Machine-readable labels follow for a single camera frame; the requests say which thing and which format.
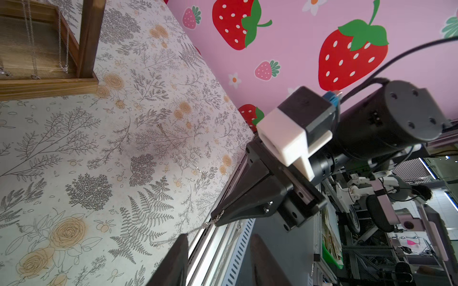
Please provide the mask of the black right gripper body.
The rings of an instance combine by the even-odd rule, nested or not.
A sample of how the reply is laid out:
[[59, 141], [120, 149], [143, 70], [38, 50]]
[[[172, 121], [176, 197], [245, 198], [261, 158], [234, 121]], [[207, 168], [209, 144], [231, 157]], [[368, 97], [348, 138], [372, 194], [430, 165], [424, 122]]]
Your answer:
[[286, 167], [256, 137], [246, 147], [248, 166], [262, 161], [269, 175], [288, 183], [288, 193], [276, 212], [283, 219], [287, 231], [300, 227], [317, 215], [327, 205], [325, 196], [296, 167]]

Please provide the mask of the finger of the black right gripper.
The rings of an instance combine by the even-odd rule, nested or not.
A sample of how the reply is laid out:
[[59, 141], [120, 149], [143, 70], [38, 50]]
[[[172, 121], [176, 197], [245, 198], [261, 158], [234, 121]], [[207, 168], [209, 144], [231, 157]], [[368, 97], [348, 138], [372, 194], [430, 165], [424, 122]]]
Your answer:
[[232, 192], [218, 206], [218, 213], [225, 215], [252, 215], [259, 203], [254, 198], [255, 187], [269, 175], [266, 165], [257, 160], [247, 167], [246, 172], [235, 184]]
[[288, 193], [288, 183], [273, 175], [243, 175], [232, 192], [211, 213], [216, 226], [241, 219], [263, 218], [276, 212]]

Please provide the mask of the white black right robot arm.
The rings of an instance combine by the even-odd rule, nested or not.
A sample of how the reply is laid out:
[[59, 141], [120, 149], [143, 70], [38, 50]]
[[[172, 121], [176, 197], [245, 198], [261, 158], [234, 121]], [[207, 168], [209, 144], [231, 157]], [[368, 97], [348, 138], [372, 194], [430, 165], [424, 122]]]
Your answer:
[[317, 187], [350, 163], [381, 162], [437, 139], [450, 121], [433, 96], [405, 81], [378, 90], [345, 112], [334, 92], [298, 88], [256, 126], [248, 167], [211, 217], [216, 226], [279, 214], [286, 230], [326, 205]]

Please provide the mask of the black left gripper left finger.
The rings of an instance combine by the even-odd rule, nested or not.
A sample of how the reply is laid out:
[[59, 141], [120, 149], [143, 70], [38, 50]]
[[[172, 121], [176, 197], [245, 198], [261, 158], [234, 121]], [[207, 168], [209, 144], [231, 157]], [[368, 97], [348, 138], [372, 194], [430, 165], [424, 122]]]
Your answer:
[[185, 286], [188, 272], [188, 238], [180, 234], [146, 286]]

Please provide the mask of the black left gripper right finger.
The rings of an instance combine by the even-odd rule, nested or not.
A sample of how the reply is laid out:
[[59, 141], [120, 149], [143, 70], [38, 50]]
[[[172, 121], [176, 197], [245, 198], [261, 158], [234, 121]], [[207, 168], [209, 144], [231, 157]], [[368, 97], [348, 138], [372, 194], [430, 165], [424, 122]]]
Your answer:
[[291, 286], [288, 277], [258, 234], [250, 239], [250, 259], [255, 286]]

